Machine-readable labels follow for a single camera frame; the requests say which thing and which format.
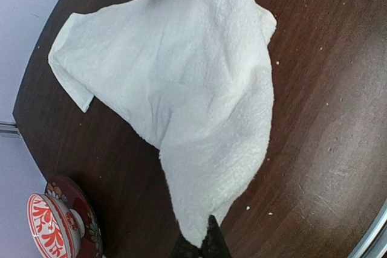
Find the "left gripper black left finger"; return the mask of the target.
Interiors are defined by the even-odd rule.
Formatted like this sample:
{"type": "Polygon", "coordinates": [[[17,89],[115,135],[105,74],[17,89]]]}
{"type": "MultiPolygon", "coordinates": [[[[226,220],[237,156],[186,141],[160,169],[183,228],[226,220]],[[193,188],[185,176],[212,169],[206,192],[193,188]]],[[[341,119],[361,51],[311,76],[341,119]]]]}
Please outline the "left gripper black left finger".
{"type": "Polygon", "coordinates": [[[169,258],[200,258],[200,249],[188,242],[182,234],[179,235],[169,258]]]}

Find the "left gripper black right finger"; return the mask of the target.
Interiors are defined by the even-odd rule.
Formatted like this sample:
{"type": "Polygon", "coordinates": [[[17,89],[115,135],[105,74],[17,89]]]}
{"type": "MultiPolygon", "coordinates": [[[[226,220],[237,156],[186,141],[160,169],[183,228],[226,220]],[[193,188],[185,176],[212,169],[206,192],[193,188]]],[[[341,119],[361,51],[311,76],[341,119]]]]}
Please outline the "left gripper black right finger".
{"type": "Polygon", "coordinates": [[[208,219],[208,228],[201,246],[204,258],[232,258],[215,216],[208,219]]]}

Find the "cream towel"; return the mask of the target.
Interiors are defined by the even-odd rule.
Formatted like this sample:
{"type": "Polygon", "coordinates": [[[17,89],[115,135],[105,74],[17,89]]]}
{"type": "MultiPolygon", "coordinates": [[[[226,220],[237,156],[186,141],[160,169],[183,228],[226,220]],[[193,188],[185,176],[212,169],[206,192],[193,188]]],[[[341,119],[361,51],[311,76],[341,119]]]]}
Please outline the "cream towel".
{"type": "Polygon", "coordinates": [[[81,111],[97,98],[158,149],[179,228],[196,247],[266,156],[275,29],[255,0],[132,0],[71,14],[48,54],[81,111]]]}

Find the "red white patterned bowl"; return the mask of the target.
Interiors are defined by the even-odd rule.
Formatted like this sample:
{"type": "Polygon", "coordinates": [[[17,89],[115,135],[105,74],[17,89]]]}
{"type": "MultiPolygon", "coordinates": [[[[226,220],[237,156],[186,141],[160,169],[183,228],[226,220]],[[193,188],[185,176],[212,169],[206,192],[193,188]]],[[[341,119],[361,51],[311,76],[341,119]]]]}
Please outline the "red white patterned bowl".
{"type": "Polygon", "coordinates": [[[82,218],[64,202],[33,193],[27,204],[28,225],[42,257],[76,257],[85,235],[82,218]]]}

